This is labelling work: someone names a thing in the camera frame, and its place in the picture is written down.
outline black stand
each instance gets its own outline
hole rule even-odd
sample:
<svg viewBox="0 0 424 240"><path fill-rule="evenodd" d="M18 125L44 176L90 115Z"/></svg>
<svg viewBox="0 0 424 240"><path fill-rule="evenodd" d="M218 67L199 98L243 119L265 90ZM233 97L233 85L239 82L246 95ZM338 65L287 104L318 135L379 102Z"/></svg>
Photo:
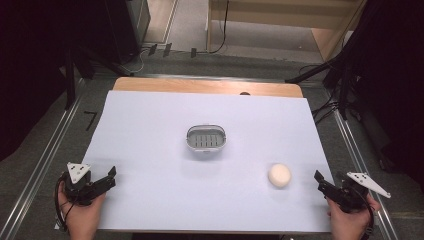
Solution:
<svg viewBox="0 0 424 240"><path fill-rule="evenodd" d="M91 58L106 68L110 69L120 77L127 77L128 74L124 73L121 69L102 58L90 49L81 46L68 46L65 53L65 67L66 67L66 106L68 110L71 105L75 102L75 76L74 76L74 64L77 67L83 78L93 79L94 69L92 68L88 58Z"/></svg>
<svg viewBox="0 0 424 240"><path fill-rule="evenodd" d="M337 82L341 80L339 112L343 119L346 120L346 105L349 84L352 81L352 78L354 78L355 67L359 64L362 56L362 52L359 49L361 46L367 44L367 32L372 30L373 19L379 17L379 10L383 3L383 0L367 1L356 30L346 43L346 46L336 57L298 77L288 79L285 82L300 83L315 74L330 69L323 80L323 84L326 88L334 88L336 87Z"/></svg>

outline floor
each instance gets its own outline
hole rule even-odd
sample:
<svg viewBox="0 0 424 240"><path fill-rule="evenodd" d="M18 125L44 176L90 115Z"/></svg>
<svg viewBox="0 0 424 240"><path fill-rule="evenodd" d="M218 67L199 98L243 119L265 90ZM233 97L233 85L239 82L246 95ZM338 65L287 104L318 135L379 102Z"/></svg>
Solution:
<svg viewBox="0 0 424 240"><path fill-rule="evenodd" d="M160 49L152 56L143 53L140 58L134 59L125 67L129 69L141 67L140 71L134 73L135 76L167 74L183 77L214 76L283 82L284 79L298 76L302 67L322 62L310 29L281 27L277 30L274 27L266 29L261 25L241 26L234 23L229 23L227 26L228 36L222 52L191 58L191 48L202 50L205 48L206 19L202 12L207 6L205 4L207 4L206 0L178 0L174 18L168 30L169 34L163 35L166 43L172 43L170 55L163 57L164 52ZM186 22L192 23L193 26L184 24ZM218 22L214 27L215 32L220 31ZM258 40L253 36L261 36L261 39ZM218 35L213 42L214 47L220 45ZM9 229L3 228L0 239L69 239L66 234L53 230L55 220L51 195L54 182L64 170L65 164L80 162L84 157L99 121L106 94L116 80L116 75L109 70L98 65L95 67L94 80L79 82L78 105L75 105L71 111L64 112L66 96L61 96L51 106L48 114L34 127L20 149L0 162L0 169L3 172L0 175L2 183L0 184L0 205L2 206L0 226L6 226L14 208L22 210L15 213L15 216L22 217L22 222L18 222L20 228L12 229L10 236L14 237L7 237L5 232ZM324 76L325 72L301 84L302 92L308 99L311 109L320 107L328 99L328 94L321 84ZM87 111L99 113L89 129L87 127L92 116L86 114ZM63 135L55 138L56 127L60 126L66 118L71 121L62 126ZM424 194L419 186L405 174L389 174L382 171L378 165L375 150L371 147L360 123L350 117L348 125L343 124L337 119L337 115L334 115L317 126L331 169L352 171L355 166L351 158L354 158L352 155L356 154L356 158L366 162L365 165L372 177L392 193L391 199L383 199L382 202L389 212L390 224L393 224L395 233L384 236L382 230L390 226L384 225L386 222L378 222L375 236L370 239L418 239L419 236L423 236ZM341 129L351 131L353 143L352 140L346 140L349 136L344 135ZM359 154L352 153L348 143L355 145L360 150ZM52 154L44 152L46 146L52 150ZM33 176L34 169L40 168L41 163L45 163L45 170L38 176ZM24 201L19 201L18 198L23 196L21 193L25 193L28 188L33 188L34 193L25 195ZM96 239L151 239L149 237L99 231ZM156 235L154 239L173 239L168 238L169 236L161 237L163 236ZM210 239L210 236L199 238ZM328 234L309 236L294 234L287 235L283 239L330 239L330 236Z"/></svg>
<svg viewBox="0 0 424 240"><path fill-rule="evenodd" d="M177 2L177 0L147 1L151 19L144 42L166 43Z"/></svg>

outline white ball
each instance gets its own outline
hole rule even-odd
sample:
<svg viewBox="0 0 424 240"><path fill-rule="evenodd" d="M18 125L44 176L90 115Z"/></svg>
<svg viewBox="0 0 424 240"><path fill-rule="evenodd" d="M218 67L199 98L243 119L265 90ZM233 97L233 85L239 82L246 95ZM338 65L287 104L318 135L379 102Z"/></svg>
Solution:
<svg viewBox="0 0 424 240"><path fill-rule="evenodd" d="M272 185L282 188L290 182L291 173L286 165L277 163L269 170L268 178Z"/></svg>

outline wire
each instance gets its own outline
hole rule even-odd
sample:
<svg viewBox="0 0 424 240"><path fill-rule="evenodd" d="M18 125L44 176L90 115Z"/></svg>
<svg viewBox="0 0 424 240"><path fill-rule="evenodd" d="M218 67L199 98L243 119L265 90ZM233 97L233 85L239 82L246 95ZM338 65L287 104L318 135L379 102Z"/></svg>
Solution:
<svg viewBox="0 0 424 240"><path fill-rule="evenodd" d="M72 205L71 205L71 207L69 208L69 210L66 212L66 215L65 215L65 224L66 224L66 218L68 218L68 214L69 214L69 212L72 210L72 208L75 206L75 202L78 200L78 197L79 197L79 190L78 190L78 192L77 192L77 197L75 198L75 201L74 202L72 202Z"/></svg>
<svg viewBox="0 0 424 240"><path fill-rule="evenodd" d="M322 109L324 109L324 108L326 108L326 106L330 103L330 101L331 101L331 99L333 98L333 96L334 96L334 93L336 92L336 88L334 88L333 89L333 91L331 92L331 94L330 94L330 98L327 100L327 102L325 102L324 103L324 105L322 105L320 108L318 108L318 109L315 109L315 110L313 110L312 111L312 114L313 114L313 118L315 119L316 118L316 116L318 115L318 113L322 110Z"/></svg>
<svg viewBox="0 0 424 240"><path fill-rule="evenodd" d="M331 109L330 109L330 111L328 111L327 113L325 113L320 119L318 119L316 122L315 122L315 125L318 125L322 120L324 120L325 118L327 118L328 116L330 116L334 111L336 111L337 110L337 107L332 107Z"/></svg>
<svg viewBox="0 0 424 240"><path fill-rule="evenodd" d="M221 16L219 16L219 29L221 30L221 33L224 35L224 30L222 30L222 24L221 24Z"/></svg>
<svg viewBox="0 0 424 240"><path fill-rule="evenodd" d="M337 72L341 72L341 70L339 68L337 68L337 67L333 66L332 64L330 64L330 63L335 62L335 59L336 58L334 58L332 60L329 60L329 61L326 61L326 62L324 62L322 64L315 65L315 66L317 66L319 68L319 71L317 71L317 69L315 69L315 68L309 70L308 72L304 73L305 75L308 75L307 78L304 78L302 76L298 76L298 77L295 77L295 78L292 78L292 79L287 79L286 82L288 82L288 83L300 83L303 80L307 80L308 78L312 77L313 75L316 75L317 73L326 70L327 68L331 68L331 69L333 69L333 70L335 70ZM300 75L301 70L303 70L304 68L309 67L309 66L314 66L314 65L303 66L302 68L299 69L299 75Z"/></svg>
<svg viewBox="0 0 424 240"><path fill-rule="evenodd" d="M353 190L353 192L355 192L361 199L362 201L364 201L365 206L368 209L368 212L370 213L370 222L368 223L368 227L365 230L364 235L362 235L361 240L367 240L370 235L372 234L372 232L374 231L374 213L371 209L370 204L368 203L368 201L362 196L362 194L360 194L356 189L354 188L350 188L350 190Z"/></svg>
<svg viewBox="0 0 424 240"><path fill-rule="evenodd" d="M319 64L310 64L310 65L303 66L299 69L299 75L301 75L301 72L302 72L303 69L305 69L307 67L317 67L317 66L319 66Z"/></svg>
<svg viewBox="0 0 424 240"><path fill-rule="evenodd" d="M57 180L57 183L56 183L56 188L55 188L55 191L54 191L54 193L55 193L54 203L55 203L55 206L56 206L56 223L59 226L59 229L61 231L66 232L66 231L68 231L68 227L66 226L66 222L65 222L65 220L63 220L62 213L60 211L60 208L63 206L63 204L61 206L59 206L59 196L58 196L59 195L59 186L60 186L60 183L63 180L64 180L64 175L62 174L62 176L60 176L60 178Z"/></svg>
<svg viewBox="0 0 424 240"><path fill-rule="evenodd" d="M219 50L221 50L222 46L224 46L225 39L227 38L226 32L227 32L227 17L228 17L228 5L229 5L229 3L230 3L230 0L227 0L227 7L225 9L225 18L224 18L224 39L222 40L221 46L217 50L215 50L215 51L212 51L212 52L208 52L208 51L198 52L198 54L202 54L202 53L214 54L214 53L219 52Z"/></svg>
<svg viewBox="0 0 424 240"><path fill-rule="evenodd" d="M143 67L144 67L144 62L143 62L143 59L141 58L141 54L143 54L144 52L147 52L148 49L142 50L140 52L140 54L139 54L139 58L140 58L140 61L141 61L141 67L139 69L137 69L137 70L131 70L131 69L128 69L128 68L124 67L123 65L119 65L119 66L122 67L123 69L125 69L129 73L138 73L138 72L140 72L141 70L143 70Z"/></svg>

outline small oval basket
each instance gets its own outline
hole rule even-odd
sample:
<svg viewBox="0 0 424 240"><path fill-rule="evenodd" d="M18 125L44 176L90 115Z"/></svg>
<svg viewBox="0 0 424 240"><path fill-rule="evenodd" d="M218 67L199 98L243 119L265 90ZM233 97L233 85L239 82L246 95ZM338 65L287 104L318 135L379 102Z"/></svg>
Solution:
<svg viewBox="0 0 424 240"><path fill-rule="evenodd" d="M195 152L216 152L225 142L225 131L217 125L193 126L187 132L187 145Z"/></svg>

